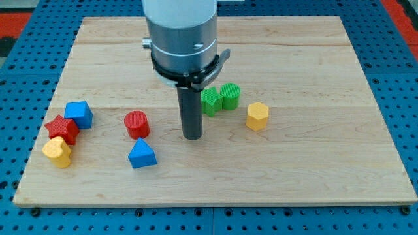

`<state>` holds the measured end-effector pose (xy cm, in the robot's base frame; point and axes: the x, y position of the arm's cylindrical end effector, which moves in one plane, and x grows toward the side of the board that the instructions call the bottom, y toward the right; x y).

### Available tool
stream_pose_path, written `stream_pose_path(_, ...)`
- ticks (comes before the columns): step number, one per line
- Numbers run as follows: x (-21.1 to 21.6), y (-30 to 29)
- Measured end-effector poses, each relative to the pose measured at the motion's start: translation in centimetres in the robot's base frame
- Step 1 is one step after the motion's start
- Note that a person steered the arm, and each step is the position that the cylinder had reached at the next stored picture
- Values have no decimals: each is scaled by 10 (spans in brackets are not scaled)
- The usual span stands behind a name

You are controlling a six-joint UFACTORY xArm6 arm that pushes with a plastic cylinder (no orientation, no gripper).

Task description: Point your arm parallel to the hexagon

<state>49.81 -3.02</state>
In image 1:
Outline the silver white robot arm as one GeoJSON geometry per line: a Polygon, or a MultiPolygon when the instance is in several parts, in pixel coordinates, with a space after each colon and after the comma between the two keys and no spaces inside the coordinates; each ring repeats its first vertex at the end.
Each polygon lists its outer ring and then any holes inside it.
{"type": "Polygon", "coordinates": [[[157,77],[188,86],[218,64],[216,0],[143,0],[157,77]]]}

